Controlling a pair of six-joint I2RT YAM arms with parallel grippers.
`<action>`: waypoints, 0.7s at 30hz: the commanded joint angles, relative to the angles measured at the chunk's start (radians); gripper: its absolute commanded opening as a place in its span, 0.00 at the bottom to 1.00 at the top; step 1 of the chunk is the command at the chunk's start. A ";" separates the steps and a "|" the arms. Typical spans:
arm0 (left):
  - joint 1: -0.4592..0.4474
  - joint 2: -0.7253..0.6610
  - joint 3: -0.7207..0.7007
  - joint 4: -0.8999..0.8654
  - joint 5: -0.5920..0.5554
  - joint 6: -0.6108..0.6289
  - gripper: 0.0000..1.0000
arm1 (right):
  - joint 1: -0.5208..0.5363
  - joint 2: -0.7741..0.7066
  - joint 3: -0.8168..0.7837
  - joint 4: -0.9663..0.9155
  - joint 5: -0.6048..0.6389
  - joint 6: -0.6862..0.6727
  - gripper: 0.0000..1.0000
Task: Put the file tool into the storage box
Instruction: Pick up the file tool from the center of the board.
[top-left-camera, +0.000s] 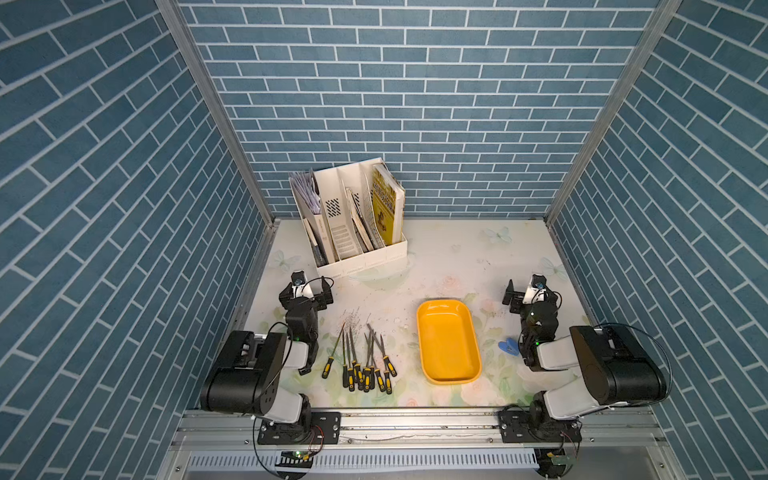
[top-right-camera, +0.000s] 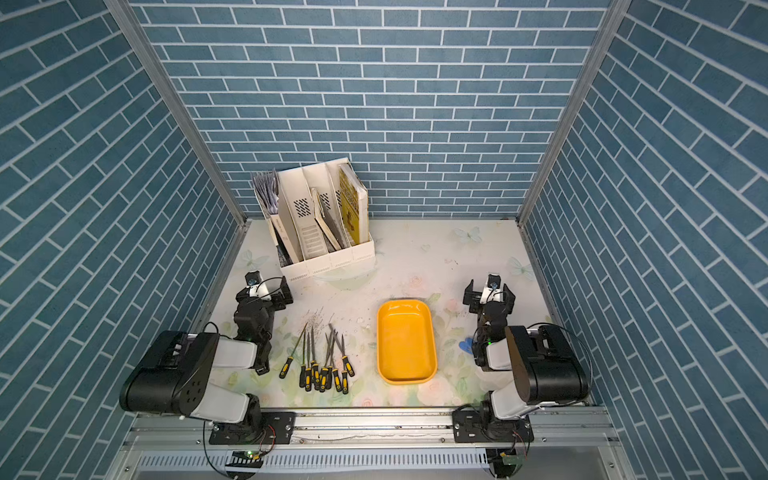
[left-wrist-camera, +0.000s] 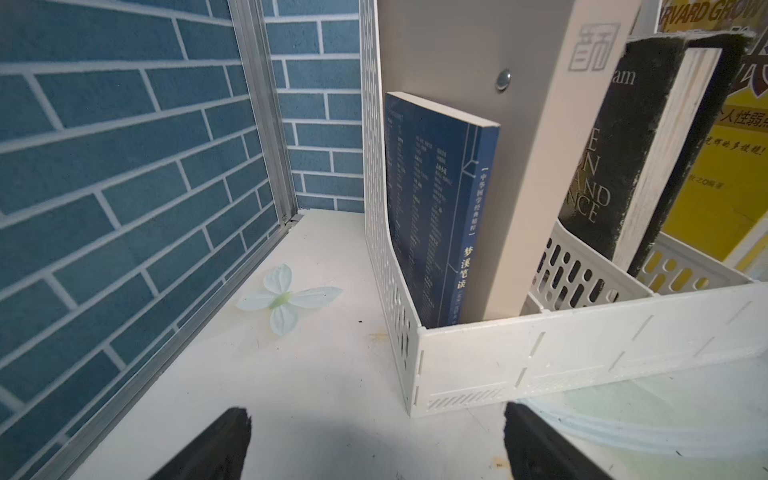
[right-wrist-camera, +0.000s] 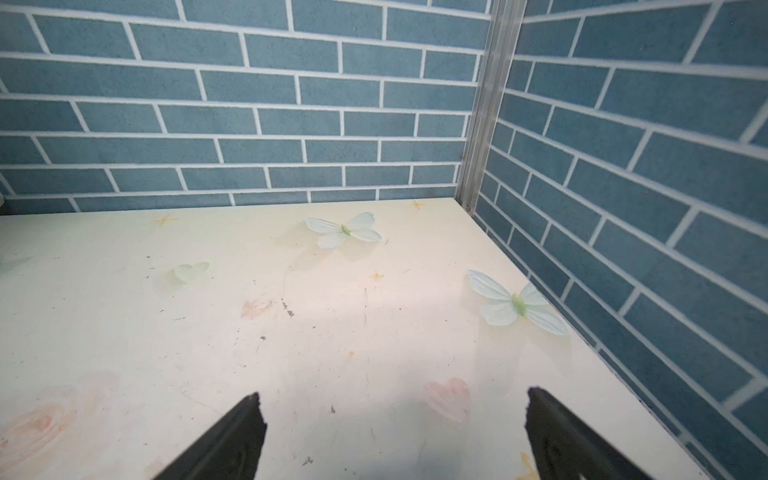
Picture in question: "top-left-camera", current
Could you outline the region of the file tool yellow black handle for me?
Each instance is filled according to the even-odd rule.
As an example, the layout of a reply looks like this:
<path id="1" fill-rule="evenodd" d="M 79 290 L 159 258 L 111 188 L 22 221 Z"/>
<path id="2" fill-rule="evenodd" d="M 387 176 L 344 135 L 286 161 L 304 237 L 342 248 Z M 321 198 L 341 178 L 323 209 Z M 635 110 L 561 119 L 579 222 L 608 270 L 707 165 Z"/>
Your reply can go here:
<path id="1" fill-rule="evenodd" d="M 335 343 L 334 343 L 334 347 L 333 347 L 333 349 L 331 351 L 331 354 L 328 356 L 326 364 L 325 364 L 325 366 L 323 368 L 322 375 L 321 375 L 322 379 L 327 379 L 329 377 L 329 375 L 330 375 L 330 371 L 332 369 L 332 365 L 333 365 L 333 363 L 335 361 L 335 354 L 336 354 L 336 351 L 338 349 L 338 345 L 339 345 L 341 339 L 344 336 L 344 327 L 345 327 L 345 324 L 342 324 L 340 329 L 339 329 L 339 333 L 338 333 L 338 335 L 336 337 L 336 340 L 335 340 Z"/>

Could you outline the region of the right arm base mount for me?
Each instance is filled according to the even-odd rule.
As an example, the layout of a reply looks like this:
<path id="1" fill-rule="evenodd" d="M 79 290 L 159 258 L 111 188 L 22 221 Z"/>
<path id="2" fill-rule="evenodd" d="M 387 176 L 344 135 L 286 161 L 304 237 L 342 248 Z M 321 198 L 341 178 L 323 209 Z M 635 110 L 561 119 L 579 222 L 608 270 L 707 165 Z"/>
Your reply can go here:
<path id="1" fill-rule="evenodd" d="M 555 420 L 545 413 L 531 414 L 519 409 L 497 413 L 504 443 L 579 443 L 581 424 L 577 420 Z"/>

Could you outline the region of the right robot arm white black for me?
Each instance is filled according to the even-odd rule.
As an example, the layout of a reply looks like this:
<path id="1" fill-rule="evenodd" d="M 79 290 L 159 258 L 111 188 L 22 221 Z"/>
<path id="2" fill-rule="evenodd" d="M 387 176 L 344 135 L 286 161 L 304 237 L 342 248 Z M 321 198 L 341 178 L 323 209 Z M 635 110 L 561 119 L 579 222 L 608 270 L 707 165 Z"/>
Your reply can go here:
<path id="1" fill-rule="evenodd" d="M 559 336 L 560 293 L 534 274 L 525 290 L 509 282 L 502 304 L 520 316 L 516 349 L 533 372 L 573 368 L 580 375 L 564 386 L 541 391 L 527 411 L 527 424 L 537 436 L 543 429 L 574 428 L 581 417 L 612 407 L 644 407 L 665 400 L 672 382 L 663 374 L 628 325 L 571 326 Z"/>

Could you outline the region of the yellow plastic tray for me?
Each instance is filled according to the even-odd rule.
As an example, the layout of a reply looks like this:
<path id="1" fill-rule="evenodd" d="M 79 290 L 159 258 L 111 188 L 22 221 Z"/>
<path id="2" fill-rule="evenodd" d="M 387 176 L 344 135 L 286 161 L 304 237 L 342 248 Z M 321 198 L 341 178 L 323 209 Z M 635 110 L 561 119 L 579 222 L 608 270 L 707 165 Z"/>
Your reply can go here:
<path id="1" fill-rule="evenodd" d="M 482 358 L 469 308 L 460 300 L 434 299 L 417 310 L 422 370 L 435 385 L 474 382 L 482 373 Z"/>

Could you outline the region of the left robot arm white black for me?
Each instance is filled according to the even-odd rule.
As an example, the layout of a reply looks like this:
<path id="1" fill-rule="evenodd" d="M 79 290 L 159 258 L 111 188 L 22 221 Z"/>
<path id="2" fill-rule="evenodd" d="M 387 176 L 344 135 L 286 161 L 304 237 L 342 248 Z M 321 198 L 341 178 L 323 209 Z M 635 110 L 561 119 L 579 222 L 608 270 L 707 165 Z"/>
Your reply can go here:
<path id="1" fill-rule="evenodd" d="M 311 406 L 304 394 L 290 393 L 279 385 L 285 370 L 301 375 L 312 371 L 319 350 L 318 312 L 333 303 L 334 281 L 316 279 L 320 290 L 302 271 L 292 274 L 278 299 L 285 318 L 273 324 L 265 336 L 234 330 L 203 383 L 200 408 L 208 412 L 246 414 L 268 429 L 303 437 L 311 429 Z"/>

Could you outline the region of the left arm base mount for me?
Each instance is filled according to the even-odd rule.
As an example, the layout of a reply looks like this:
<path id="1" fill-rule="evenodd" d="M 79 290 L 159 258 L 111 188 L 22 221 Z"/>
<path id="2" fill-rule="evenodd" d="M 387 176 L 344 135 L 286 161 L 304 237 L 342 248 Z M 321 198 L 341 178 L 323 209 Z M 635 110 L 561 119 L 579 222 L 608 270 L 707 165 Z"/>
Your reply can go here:
<path id="1" fill-rule="evenodd" d="M 257 429 L 258 445 L 336 445 L 339 441 L 342 415 L 339 411 L 308 411 L 295 423 L 266 421 Z"/>

